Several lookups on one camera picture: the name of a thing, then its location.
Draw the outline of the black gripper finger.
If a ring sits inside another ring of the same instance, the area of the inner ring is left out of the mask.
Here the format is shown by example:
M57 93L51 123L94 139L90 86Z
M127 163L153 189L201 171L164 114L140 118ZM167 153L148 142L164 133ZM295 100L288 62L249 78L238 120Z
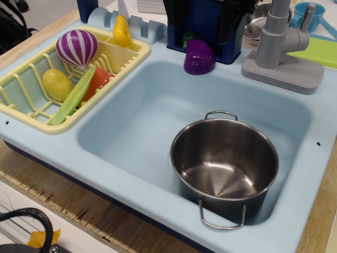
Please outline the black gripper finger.
M221 12L217 21L217 44L229 42L246 14L253 14L257 8L257 1L222 1Z
M190 14L190 0L164 0L168 22L178 28Z

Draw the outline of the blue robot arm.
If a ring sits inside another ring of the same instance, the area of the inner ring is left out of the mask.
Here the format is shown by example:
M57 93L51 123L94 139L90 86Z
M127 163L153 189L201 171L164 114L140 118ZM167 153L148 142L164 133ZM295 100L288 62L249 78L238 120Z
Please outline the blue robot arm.
M183 35L193 32L213 50L217 62L232 64L241 53L247 14L258 1L163 2L167 15L167 47L184 52Z

